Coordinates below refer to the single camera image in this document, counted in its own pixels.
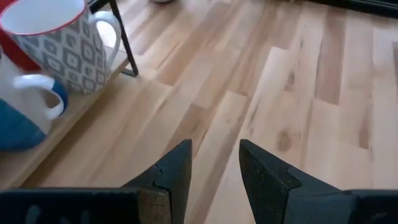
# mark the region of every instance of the wooden shelf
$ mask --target wooden shelf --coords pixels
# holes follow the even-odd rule
[[[112,49],[105,48],[109,55]],[[112,65],[108,83],[113,81],[127,64],[126,53],[119,51]],[[39,146],[26,152],[0,152],[0,189],[20,186],[100,97],[103,90],[104,88],[89,95],[70,95],[67,111],[53,122],[50,134]]]

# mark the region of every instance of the light wood flooring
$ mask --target light wood flooring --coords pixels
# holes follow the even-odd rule
[[[254,223],[246,138],[341,189],[398,188],[397,21],[309,2],[118,4],[140,77],[121,75],[25,187],[119,187],[190,138],[186,223]]]

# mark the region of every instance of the gray patterned mug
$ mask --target gray patterned mug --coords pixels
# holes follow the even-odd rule
[[[111,24],[116,33],[108,59],[98,21]],[[104,86],[121,39],[115,16],[91,14],[85,0],[18,0],[2,12],[0,26],[44,70],[77,93]]]

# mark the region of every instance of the table leg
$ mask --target table leg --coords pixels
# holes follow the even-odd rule
[[[123,44],[124,44],[124,48],[126,49],[126,53],[127,53],[127,58],[131,64],[131,68],[130,69],[124,69],[124,71],[122,73],[126,74],[126,75],[130,75],[132,77],[136,77],[138,75],[138,68],[137,68],[137,64],[136,61],[134,60],[134,57],[132,56],[132,52],[131,52],[131,48],[130,48],[130,44],[129,44],[129,39],[126,35],[126,31],[124,30],[124,25],[123,25],[123,21],[122,18],[120,16],[120,12],[118,9],[118,5],[116,4],[115,0],[109,0],[109,5],[111,6],[112,12],[114,14],[114,16],[116,18],[118,18],[119,23],[120,23],[120,28],[122,30],[122,40],[123,40]]]

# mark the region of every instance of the mug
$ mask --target mug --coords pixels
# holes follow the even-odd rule
[[[8,5],[13,3],[15,0],[1,0],[0,1],[0,12],[2,12]],[[21,50],[18,45],[6,34],[6,32],[0,29],[0,45],[4,53],[23,71],[25,72],[37,72],[40,71],[39,65],[36,64],[30,57]]]
[[[68,106],[67,91],[45,75],[20,75],[16,65],[0,52],[0,151],[21,151],[40,144],[51,120]],[[59,104],[48,108],[42,90],[54,94]]]
[[[108,59],[98,21],[111,24],[116,33]],[[110,12],[91,14],[85,0],[18,0],[2,12],[0,26],[44,70],[77,93],[105,85],[121,41],[118,19]]]

